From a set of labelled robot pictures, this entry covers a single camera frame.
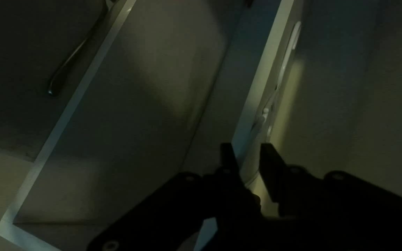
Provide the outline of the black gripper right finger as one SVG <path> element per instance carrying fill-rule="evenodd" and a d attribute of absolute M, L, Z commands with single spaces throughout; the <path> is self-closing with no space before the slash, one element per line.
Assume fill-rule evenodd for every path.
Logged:
<path fill-rule="evenodd" d="M 281 200 L 283 168 L 286 163 L 271 143 L 262 143 L 260 149 L 260 174 L 272 202 Z"/>

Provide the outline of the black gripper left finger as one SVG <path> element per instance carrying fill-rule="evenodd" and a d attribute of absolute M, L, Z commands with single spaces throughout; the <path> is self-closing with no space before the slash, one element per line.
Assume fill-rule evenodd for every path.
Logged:
<path fill-rule="evenodd" d="M 220 145 L 219 172 L 234 179 L 240 178 L 239 163 L 233 146 L 229 142 Z"/>

